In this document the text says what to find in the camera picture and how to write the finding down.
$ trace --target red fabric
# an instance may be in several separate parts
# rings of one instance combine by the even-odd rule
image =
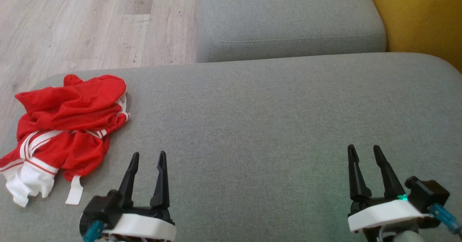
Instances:
[[[125,124],[129,115],[121,113],[121,105],[116,104],[125,90],[124,80],[116,76],[103,75],[82,81],[70,74],[65,76],[63,87],[17,94],[26,114],[18,122],[18,146],[0,158],[0,168],[3,167],[0,171],[20,159],[21,145],[27,137],[31,137],[29,144],[49,130],[63,130],[49,138],[48,143],[37,146],[33,157],[63,169],[68,181],[74,176],[88,175],[99,166],[108,151],[109,136],[99,138],[98,133],[92,135],[87,131],[104,130],[109,134]]]

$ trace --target gray sofa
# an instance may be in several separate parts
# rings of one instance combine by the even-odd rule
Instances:
[[[1,242],[81,241],[82,210],[119,186],[135,151],[138,206],[148,205],[167,153],[179,242],[365,241],[347,223],[349,144],[375,196],[380,145],[402,182],[437,180],[462,216],[462,75],[433,56],[374,53],[385,51],[385,33],[371,0],[199,0],[198,25],[198,61],[230,62],[77,73],[122,77],[131,120],[82,178],[78,206],[64,204],[69,183],[59,173],[50,196],[25,209],[3,190]],[[232,61],[259,58],[273,59]],[[16,146],[15,132],[1,154]],[[442,225],[421,234],[457,241]]]

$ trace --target white clothing tag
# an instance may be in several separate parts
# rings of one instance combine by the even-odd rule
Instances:
[[[71,191],[67,196],[66,204],[78,205],[84,188],[80,185],[80,176],[74,176],[71,182]]]

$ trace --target green led light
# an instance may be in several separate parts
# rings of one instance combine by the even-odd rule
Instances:
[[[400,195],[400,196],[398,196],[398,199],[400,199],[402,201],[407,201],[407,195],[406,194]]]

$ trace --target gray fabric surface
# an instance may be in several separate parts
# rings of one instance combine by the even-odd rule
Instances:
[[[437,180],[452,192],[447,208],[462,218],[462,76],[438,58],[363,53],[78,75],[105,73],[127,82],[132,120],[83,178],[81,204],[64,204],[69,183],[60,174],[50,196],[25,209],[3,188],[0,241],[78,242],[81,211],[119,187],[135,151],[139,206],[149,204],[157,157],[167,152],[178,242],[365,241],[347,223],[349,144],[374,195],[383,195],[378,144],[402,183],[412,175]],[[15,146],[14,133],[15,126],[2,154]],[[422,234],[457,241],[444,226]]]
[[[384,52],[372,0],[198,0],[198,62]]]

